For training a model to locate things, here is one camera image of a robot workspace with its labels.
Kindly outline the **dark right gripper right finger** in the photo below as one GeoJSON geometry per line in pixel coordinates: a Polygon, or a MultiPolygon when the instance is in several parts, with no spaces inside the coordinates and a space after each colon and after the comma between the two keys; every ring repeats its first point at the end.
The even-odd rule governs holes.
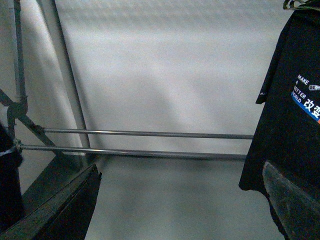
{"type": "Polygon", "coordinates": [[[320,190],[275,163],[262,170],[271,205],[291,240],[320,238],[320,190]]]}

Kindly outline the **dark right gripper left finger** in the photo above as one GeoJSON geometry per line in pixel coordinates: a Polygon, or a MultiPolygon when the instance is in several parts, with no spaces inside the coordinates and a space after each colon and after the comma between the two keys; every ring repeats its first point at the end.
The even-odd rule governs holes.
{"type": "Polygon", "coordinates": [[[47,201],[0,235],[2,240],[84,240],[102,174],[89,166],[47,201]]]}

